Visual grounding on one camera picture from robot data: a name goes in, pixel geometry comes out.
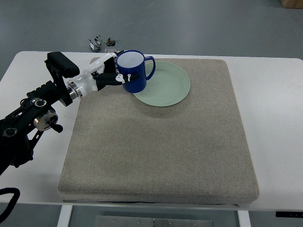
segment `gray floor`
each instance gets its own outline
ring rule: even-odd
[[[303,59],[303,9],[280,0],[2,0],[0,78],[20,51],[90,52],[96,35],[146,54]],[[15,214],[15,226],[41,216],[23,206],[31,217]]]
[[[277,218],[275,212],[251,211],[251,227],[302,227],[303,218]]]
[[[0,213],[6,206],[0,203]],[[60,205],[17,204],[0,227],[56,227],[60,211]]]

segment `blue mug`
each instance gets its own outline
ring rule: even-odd
[[[153,68],[148,76],[145,72],[145,61],[147,60],[153,61]],[[139,74],[139,78],[123,84],[124,89],[130,93],[142,91],[146,87],[146,81],[152,78],[156,69],[154,58],[151,56],[145,57],[140,51],[125,51],[117,57],[116,62],[119,73]]]

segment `white table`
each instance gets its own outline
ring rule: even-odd
[[[48,52],[20,52],[0,82],[0,118],[21,99],[52,80],[44,60]],[[64,53],[82,71],[102,53]],[[300,59],[153,55],[155,58],[225,60],[259,183],[259,198],[239,210],[303,210],[303,61]],[[63,204],[58,184],[80,100],[53,105],[62,133],[46,131],[34,160],[0,176],[0,188],[17,187],[19,202]],[[0,196],[8,202],[9,195]]]

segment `black cable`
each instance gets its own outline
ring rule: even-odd
[[[12,212],[12,210],[14,209],[19,196],[20,196],[20,191],[18,188],[3,188],[0,189],[0,195],[4,195],[4,194],[9,194],[12,193],[14,194],[13,197],[10,199],[8,206],[6,207],[6,209],[4,210],[4,212],[0,215],[0,223],[2,223]]]

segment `metal plate on floor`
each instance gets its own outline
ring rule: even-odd
[[[95,227],[213,227],[208,220],[96,216]]]

